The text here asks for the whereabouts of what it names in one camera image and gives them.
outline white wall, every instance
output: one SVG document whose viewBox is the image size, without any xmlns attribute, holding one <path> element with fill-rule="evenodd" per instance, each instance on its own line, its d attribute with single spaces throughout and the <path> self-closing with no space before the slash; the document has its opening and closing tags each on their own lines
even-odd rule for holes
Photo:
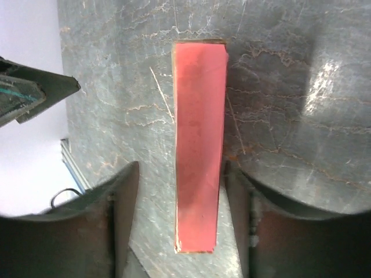
<svg viewBox="0 0 371 278">
<path fill-rule="evenodd" d="M 0 0 L 0 56 L 63 73 L 57 1 Z M 22 125 L 0 128 L 0 214 L 38 213 L 59 190 L 76 188 L 61 161 L 59 140 L 66 136 L 64 101 Z"/>
</svg>

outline green paint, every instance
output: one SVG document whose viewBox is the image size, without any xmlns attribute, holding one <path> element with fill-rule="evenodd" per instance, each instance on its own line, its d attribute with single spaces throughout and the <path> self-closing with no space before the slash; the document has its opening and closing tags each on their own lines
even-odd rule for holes
<svg viewBox="0 0 371 278">
<path fill-rule="evenodd" d="M 5 94 L 10 94 L 11 96 L 16 96 L 16 97 L 20 97 L 20 98 L 25 98 L 26 100 L 31 100 L 31 101 L 36 101 L 37 99 L 34 98 L 34 97 L 30 97 L 30 96 L 25 96 L 21 93 L 18 93 L 18 92 L 14 92 L 14 91 L 10 91 L 10 90 L 6 90 L 6 89 L 3 89 L 3 88 L 0 88 L 0 93 L 5 93 Z"/>
</svg>

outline gray marble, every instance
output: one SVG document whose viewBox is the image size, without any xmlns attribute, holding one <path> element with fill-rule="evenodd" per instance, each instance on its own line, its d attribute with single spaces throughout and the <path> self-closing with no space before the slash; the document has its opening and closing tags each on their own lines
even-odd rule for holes
<svg viewBox="0 0 371 278">
<path fill-rule="evenodd" d="M 223 189 L 215 254 L 173 251 L 177 39 L 228 42 L 226 159 L 321 208 L 371 207 L 371 1 L 59 0 L 59 20 L 73 155 L 93 184 L 141 162 L 131 246 L 152 277 L 241 276 Z"/>
</svg>

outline wooden block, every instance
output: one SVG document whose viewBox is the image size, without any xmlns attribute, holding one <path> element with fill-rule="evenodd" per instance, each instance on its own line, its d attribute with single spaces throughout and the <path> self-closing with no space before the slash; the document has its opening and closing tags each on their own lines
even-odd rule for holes
<svg viewBox="0 0 371 278">
<path fill-rule="evenodd" d="M 228 54 L 222 40 L 173 46 L 176 252 L 216 245 Z"/>
</svg>

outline scratch on marble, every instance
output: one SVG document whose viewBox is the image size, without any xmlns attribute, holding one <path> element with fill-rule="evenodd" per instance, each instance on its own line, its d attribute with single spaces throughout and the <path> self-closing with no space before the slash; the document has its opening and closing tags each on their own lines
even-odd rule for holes
<svg viewBox="0 0 371 278">
<path fill-rule="evenodd" d="M 300 11 L 300 13 L 299 13 L 299 15 L 298 15 L 298 17 L 297 17 L 297 21 L 296 21 L 297 24 L 298 24 L 299 21 L 300 21 L 300 17 L 301 17 L 301 14 L 303 13 L 304 7 L 305 7 L 305 2 L 303 3 L 303 6 L 301 7 L 301 11 Z"/>
<path fill-rule="evenodd" d="M 93 5 L 94 5 L 94 12 L 95 12 L 96 15 L 98 15 L 98 14 L 97 14 L 97 7 L 96 7 L 96 5 L 95 5 L 95 0 L 93 0 Z"/>
<path fill-rule="evenodd" d="M 81 92 L 84 94 L 84 95 L 87 95 L 85 90 L 83 88 L 81 88 Z"/>
<path fill-rule="evenodd" d="M 150 70 L 151 70 L 151 72 L 152 72 L 153 78 L 154 78 L 155 81 L 156 81 L 157 88 L 158 88 L 158 90 L 159 90 L 159 92 L 160 92 L 160 94 L 161 94 L 161 97 L 162 97 L 163 101 L 165 102 L 166 108 L 168 109 L 168 114 L 169 114 L 169 116 L 172 118 L 172 121 L 173 121 L 173 123 L 174 123 L 174 116 L 173 116 L 173 114 L 172 114 L 171 111 L 170 111 L 170 108 L 169 108 L 169 106 L 168 106 L 168 102 L 166 101 L 165 95 L 163 94 L 163 92 L 162 92 L 162 90 L 161 90 L 161 87 L 160 87 L 160 84 L 158 83 L 158 80 L 157 80 L 157 78 L 156 78 L 156 75 L 155 75 L 155 73 L 153 72 L 153 69 L 152 69 L 151 67 L 150 67 Z"/>
<path fill-rule="evenodd" d="M 241 27 L 243 15 L 245 14 L 245 9 L 246 9 L 246 2 L 243 3 L 243 11 L 242 11 L 241 19 L 240 19 L 239 24 L 238 24 L 236 35 L 238 34 L 238 31 L 239 31 L 239 29 Z"/>
<path fill-rule="evenodd" d="M 188 17 L 188 28 L 191 30 L 192 29 L 192 19 L 193 19 L 193 13 L 190 13 Z"/>
<path fill-rule="evenodd" d="M 175 0 L 173 0 L 173 7 L 174 7 L 174 19 L 175 19 L 175 27 L 178 30 L 178 22 L 176 20 L 176 5 L 175 5 Z"/>
<path fill-rule="evenodd" d="M 237 120 L 236 120 L 236 117 L 234 115 L 234 111 L 233 111 L 232 104 L 231 104 L 231 101 L 230 101 L 230 97 L 228 96 L 228 94 L 227 94 L 227 101 L 228 101 L 228 104 L 230 106 L 230 110 L 231 110 L 231 114 L 232 114 L 232 117 L 233 117 L 234 126 L 236 127 L 237 137 L 238 137 L 239 142 L 241 143 L 242 152 L 243 152 L 244 155 L 246 155 L 245 148 L 243 147 L 242 137 L 241 137 L 241 134 L 240 134 L 239 129 L 238 129 Z"/>
<path fill-rule="evenodd" d="M 218 9 L 219 9 L 219 3 L 218 3 L 217 0 L 215 0 L 214 7 L 213 7 L 213 10 L 212 10 L 212 16 L 214 15 L 215 10 L 218 11 Z"/>
<path fill-rule="evenodd" d="M 227 13 L 228 6 L 229 6 L 229 4 L 230 4 L 230 1 L 231 1 L 231 0 L 228 0 L 227 4 L 225 5 L 225 11 L 224 11 L 224 13 L 223 13 L 223 19 L 225 18 L 225 14 Z"/>
<path fill-rule="evenodd" d="M 71 30 L 70 27 L 65 26 L 65 27 L 62 27 L 62 28 L 60 29 L 60 32 L 62 32 L 62 33 L 66 33 L 66 32 L 69 32 L 70 30 Z"/>
<path fill-rule="evenodd" d="M 116 108 L 116 109 L 120 109 L 120 107 L 114 105 L 113 103 L 108 103 L 108 102 L 102 100 L 99 96 L 97 96 L 97 98 L 98 98 L 98 100 L 99 100 L 101 103 L 103 103 L 103 104 L 105 104 L 105 105 L 111 106 L 111 107 Z"/>
</svg>

